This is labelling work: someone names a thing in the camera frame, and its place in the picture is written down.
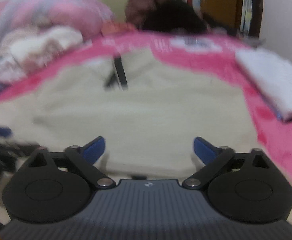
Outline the beige zip-up jacket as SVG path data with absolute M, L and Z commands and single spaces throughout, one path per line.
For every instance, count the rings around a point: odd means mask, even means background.
M 183 179 L 194 172 L 193 142 L 249 150 L 257 133 L 241 89 L 209 74 L 164 64 L 147 49 L 121 56 L 126 84 L 111 81 L 117 61 L 67 66 L 32 92 L 0 102 L 0 125 L 13 140 L 43 146 L 6 186 L 10 215 L 48 223 L 69 218 L 89 202 L 93 185 L 75 166 L 75 151 L 58 169 L 54 152 L 105 141 L 98 165 L 111 174 Z

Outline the white pale pink garment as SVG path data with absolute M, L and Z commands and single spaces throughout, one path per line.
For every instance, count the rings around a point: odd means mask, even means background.
M 11 85 L 27 77 L 13 57 L 0 59 L 0 83 Z

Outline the pink floral bed blanket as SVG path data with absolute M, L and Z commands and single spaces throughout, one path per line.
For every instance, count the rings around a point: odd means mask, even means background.
M 292 120 L 284 122 L 267 99 L 254 87 L 235 61 L 242 42 L 222 35 L 177 38 L 130 33 L 99 37 L 52 61 L 45 69 L 16 82 L 0 93 L 0 103 L 36 91 L 66 68 L 84 63 L 97 64 L 113 55 L 148 48 L 154 57 L 174 68 L 195 74 L 208 74 L 230 86 L 241 88 L 257 132 L 258 142 L 270 157 L 292 178 Z

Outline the cream fleece garment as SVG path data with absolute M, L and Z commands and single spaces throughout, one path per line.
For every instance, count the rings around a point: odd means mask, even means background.
M 80 31 L 60 25 L 15 41 L 10 45 L 10 54 L 25 69 L 42 68 L 55 57 L 82 43 Z

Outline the folded white towel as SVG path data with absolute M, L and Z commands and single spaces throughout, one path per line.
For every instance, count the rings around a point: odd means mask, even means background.
M 263 49 L 240 49 L 235 60 L 283 121 L 292 120 L 292 63 Z

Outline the salmon orange cloth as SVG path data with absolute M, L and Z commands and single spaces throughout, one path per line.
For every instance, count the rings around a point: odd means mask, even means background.
M 106 22 L 103 24 L 101 33 L 103 36 L 122 34 L 126 32 L 136 31 L 133 24 L 126 22 Z

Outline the pink grey rolled duvet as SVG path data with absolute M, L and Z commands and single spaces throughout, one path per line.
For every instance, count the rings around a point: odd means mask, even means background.
M 65 25 L 89 40 L 100 33 L 104 22 L 114 18 L 100 0 L 10 0 L 0 14 L 0 41 L 27 25 Z

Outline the brown wooden door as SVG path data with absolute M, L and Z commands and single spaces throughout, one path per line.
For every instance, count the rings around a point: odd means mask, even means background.
M 201 13 L 228 27 L 239 28 L 243 0 L 201 0 Z

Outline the person in mauve puffer coat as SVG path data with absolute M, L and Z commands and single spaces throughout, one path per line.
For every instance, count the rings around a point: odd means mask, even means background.
M 125 19 L 139 30 L 204 34 L 204 20 L 183 0 L 128 0 Z

